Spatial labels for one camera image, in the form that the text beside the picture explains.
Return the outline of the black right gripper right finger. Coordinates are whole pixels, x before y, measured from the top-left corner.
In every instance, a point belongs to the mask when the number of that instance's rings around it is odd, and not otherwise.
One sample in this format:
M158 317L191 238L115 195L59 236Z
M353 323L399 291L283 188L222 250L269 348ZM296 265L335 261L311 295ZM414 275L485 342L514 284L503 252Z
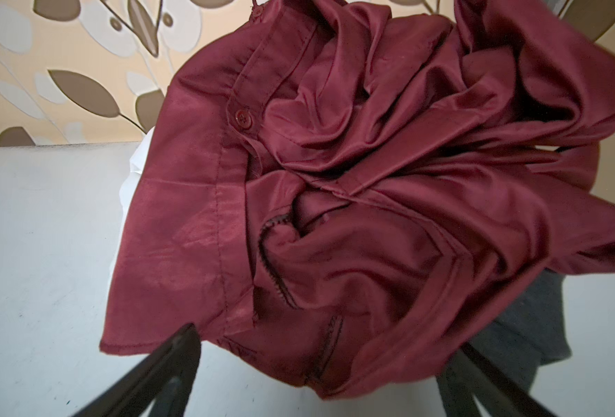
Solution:
M479 406L491 416L555 416L469 343L456 352L436 381L448 416L479 416Z

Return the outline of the white cloth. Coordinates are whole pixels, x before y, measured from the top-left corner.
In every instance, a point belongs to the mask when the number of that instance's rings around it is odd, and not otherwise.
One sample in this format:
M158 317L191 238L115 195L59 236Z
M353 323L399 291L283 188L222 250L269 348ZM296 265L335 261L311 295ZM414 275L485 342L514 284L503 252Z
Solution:
M132 156L128 160L128 166L130 167L130 172L128 172L127 178L124 180L121 188L119 189L119 202L122 207L122 217L120 222L120 229L118 234L118 239L116 243L116 250L112 258L112 262L109 268L109 280L112 281L112 277L114 274L114 270L116 267L116 261L119 253L119 248L122 242L123 230L125 226L125 222L128 216L128 210L130 209L130 204L132 202L133 196L135 194L136 188L140 182L142 177L142 173L144 171L146 161L149 154L149 147L154 135L155 128L151 128L149 132L142 139L140 144L137 146Z

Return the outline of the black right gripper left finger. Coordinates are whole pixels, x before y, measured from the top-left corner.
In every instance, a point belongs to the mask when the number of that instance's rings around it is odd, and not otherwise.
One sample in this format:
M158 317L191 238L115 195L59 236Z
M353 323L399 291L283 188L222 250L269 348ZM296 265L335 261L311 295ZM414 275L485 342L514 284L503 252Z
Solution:
M116 384L76 413L81 417L182 416L200 365L196 326L181 327Z

